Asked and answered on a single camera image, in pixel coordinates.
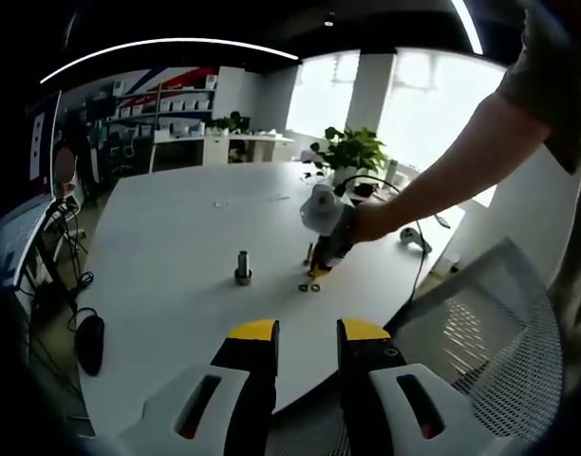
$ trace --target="floor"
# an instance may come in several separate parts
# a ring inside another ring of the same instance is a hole
[[[108,195],[99,199],[95,205],[85,205],[78,215],[78,225],[86,233],[85,238],[81,238],[81,243],[88,251],[107,200]],[[71,221],[69,229],[74,228],[75,223]],[[82,267],[84,267],[86,254],[81,249],[79,258]],[[57,258],[57,267],[66,286],[74,287],[74,272],[66,245]],[[431,290],[439,283],[439,278],[430,275],[418,290],[417,295]],[[31,343],[32,351],[35,354],[31,356],[29,362],[56,408],[62,411],[67,424],[79,435],[92,436],[94,432],[87,420],[81,396],[78,365],[73,352],[74,322],[70,321],[71,317],[71,311],[65,308],[49,325],[37,333],[37,337],[34,337]],[[52,374],[52,371],[56,370],[63,373],[66,381],[61,381]],[[341,411],[336,406],[338,404],[336,397],[336,392],[333,390],[329,391],[326,397],[318,398],[312,407],[314,413],[309,414],[309,416],[313,415],[313,420],[306,420],[304,416],[300,421],[286,419],[279,423],[272,430],[267,454],[296,454],[296,452],[290,451],[290,448],[293,447],[302,448],[299,451],[301,454],[326,454],[327,448],[338,446],[339,442],[344,440],[344,427]],[[296,436],[299,435],[301,442],[297,442]],[[302,446],[302,442],[305,442],[306,438],[313,443],[313,445],[309,445],[311,451],[308,453],[305,452],[306,447]]]

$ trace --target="ceiling light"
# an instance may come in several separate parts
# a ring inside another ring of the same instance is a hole
[[[325,27],[332,27],[335,25],[335,11],[329,11],[325,18]]]
[[[208,43],[212,45],[228,45],[228,46],[238,46],[240,48],[248,48],[254,50],[261,50],[263,52],[268,52],[270,54],[279,55],[280,57],[286,57],[287,59],[291,60],[298,60],[299,57],[296,55],[288,54],[287,52],[282,52],[281,50],[271,49],[269,47],[262,47],[257,45],[250,45],[248,43],[241,43],[239,41],[229,41],[229,40],[217,40],[215,38],[159,38],[156,40],[144,40],[144,41],[136,41],[134,43],[127,43],[125,45],[117,45],[114,47],[108,47],[107,49],[99,50],[97,52],[92,52],[91,54],[86,55],[80,59],[74,60],[64,66],[61,66],[56,71],[51,72],[48,74],[43,80],[40,81],[40,84],[43,84],[48,79],[56,76],[57,74],[65,71],[68,68],[73,67],[81,62],[84,62],[92,57],[97,57],[102,54],[106,54],[107,52],[111,52],[113,50],[120,50],[126,48],[133,48],[135,46],[143,46],[143,45],[155,45],[159,43]]]
[[[453,3],[455,11],[457,12],[459,19],[463,24],[463,28],[468,35],[470,45],[472,46],[472,52],[482,55],[482,46],[480,45],[480,40],[478,39],[477,28],[474,27],[474,21],[472,21],[472,16],[470,16],[468,7],[465,6],[463,0],[451,0],[451,3]]]

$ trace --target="ceiling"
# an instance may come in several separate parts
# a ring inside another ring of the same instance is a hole
[[[15,18],[18,40],[11,67],[27,95],[79,84],[130,69],[166,66],[233,65],[268,71],[292,61],[264,52],[200,44],[134,47],[78,64],[44,85],[39,81],[86,54],[133,41],[163,37],[207,37],[242,41],[290,52],[301,58],[360,48],[389,52],[428,47],[470,52],[450,0],[244,0],[151,2],[51,0],[33,4]],[[468,0],[485,57],[509,64],[520,51],[523,13],[514,0]],[[327,13],[335,26],[324,27]]]

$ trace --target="computer monitor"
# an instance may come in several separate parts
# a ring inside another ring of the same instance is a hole
[[[28,250],[53,201],[52,142],[60,98],[56,92],[28,109],[18,141],[6,151],[9,180],[0,199],[0,276],[5,287],[20,283]]]

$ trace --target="desk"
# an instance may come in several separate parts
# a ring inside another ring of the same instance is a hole
[[[303,163],[199,166],[120,180],[91,243],[94,283],[79,297],[105,321],[101,373],[80,380],[97,434],[116,434],[141,417],[144,401],[193,364],[210,364],[230,330],[260,318],[280,320],[276,410],[337,370],[336,320],[388,322],[411,294],[421,251],[398,234],[357,245],[301,293],[303,260],[316,235],[299,208],[315,180]],[[432,269],[452,226],[422,221]],[[234,284],[236,257],[247,250],[248,287]],[[88,313],[81,313],[82,319]]]
[[[179,137],[171,136],[167,131],[157,131],[154,134],[154,145],[151,151],[149,172],[154,169],[154,161],[158,145],[170,143],[201,142],[201,164],[227,164],[230,149],[230,141],[247,141],[252,143],[251,162],[289,162],[292,157],[291,145],[294,140],[284,137],[260,136],[260,135],[227,135],[227,136],[197,136]]]

